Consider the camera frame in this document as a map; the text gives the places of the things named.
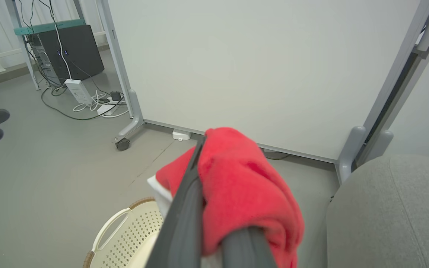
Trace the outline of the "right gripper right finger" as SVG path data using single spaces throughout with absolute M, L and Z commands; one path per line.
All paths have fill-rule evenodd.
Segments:
M 236 230 L 222 241 L 223 268 L 276 268 L 269 243 L 260 227 Z

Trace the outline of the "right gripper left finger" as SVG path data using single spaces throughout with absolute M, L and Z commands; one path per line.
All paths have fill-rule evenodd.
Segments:
M 199 141 L 145 268 L 201 268 L 204 197 L 198 161 L 206 136 Z

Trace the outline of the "red jersey white print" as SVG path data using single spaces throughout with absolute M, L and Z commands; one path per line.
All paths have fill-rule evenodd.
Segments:
M 211 128 L 198 160 L 204 197 L 201 264 L 221 268 L 221 242 L 260 227 L 278 268 L 297 268 L 304 234 L 298 203 L 257 144 L 233 128 Z

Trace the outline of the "cream plastic laundry basket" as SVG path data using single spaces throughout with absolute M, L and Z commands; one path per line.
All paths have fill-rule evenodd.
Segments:
M 162 224 L 154 197 L 134 202 L 104 224 L 82 268 L 145 268 Z

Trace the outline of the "small white plastic box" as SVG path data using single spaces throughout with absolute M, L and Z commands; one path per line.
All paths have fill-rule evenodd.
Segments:
M 187 132 L 179 129 L 173 129 L 172 138 L 178 141 L 185 141 L 191 139 L 192 132 Z

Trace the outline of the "grey fabric sofa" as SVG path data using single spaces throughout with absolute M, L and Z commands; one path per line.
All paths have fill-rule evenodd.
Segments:
M 429 268 L 429 157 L 381 156 L 327 208 L 328 268 Z

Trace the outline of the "large white power strip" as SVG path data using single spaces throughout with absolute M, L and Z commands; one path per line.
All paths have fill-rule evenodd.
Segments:
M 81 80 L 66 79 L 64 83 L 78 103 L 91 105 L 94 102 Z

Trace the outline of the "white mobile partition board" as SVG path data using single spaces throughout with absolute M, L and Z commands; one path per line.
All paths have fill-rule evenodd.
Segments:
M 412 53 L 429 0 L 97 0 L 132 121 L 233 127 L 334 163 L 342 183 Z

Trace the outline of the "black computer tower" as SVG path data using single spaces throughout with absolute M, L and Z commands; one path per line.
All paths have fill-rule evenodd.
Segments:
M 53 85 L 67 79 L 85 80 L 104 71 L 90 25 L 41 32 L 27 36 L 39 71 Z

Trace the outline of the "teal top table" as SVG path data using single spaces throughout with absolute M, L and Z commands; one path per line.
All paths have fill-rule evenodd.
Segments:
M 49 32 L 52 30 L 58 31 L 63 28 L 70 28 L 80 25 L 85 25 L 84 20 L 68 20 L 61 22 L 51 22 L 47 24 L 41 25 L 27 25 L 26 27 L 22 26 L 22 22 L 19 18 L 19 14 L 17 13 L 17 5 L 15 0 L 5 0 L 7 10 L 10 13 L 10 17 L 15 26 L 14 33 L 18 37 L 19 44 L 22 48 L 22 53 L 26 61 L 27 68 L 29 70 L 30 75 L 34 76 L 35 73 L 39 73 L 44 80 L 46 80 L 49 85 L 46 88 L 46 91 L 50 92 L 52 96 L 60 96 L 65 93 L 67 90 L 67 86 L 63 83 L 60 86 L 53 85 L 49 82 L 49 79 L 46 78 L 40 71 L 38 62 L 33 55 L 33 49 L 29 45 L 29 41 L 27 36 L 34 35 L 41 32 Z

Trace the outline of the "white partition board grey frame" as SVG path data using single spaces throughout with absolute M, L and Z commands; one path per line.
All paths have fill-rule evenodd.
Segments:
M 429 13 L 354 166 L 393 154 L 429 156 Z

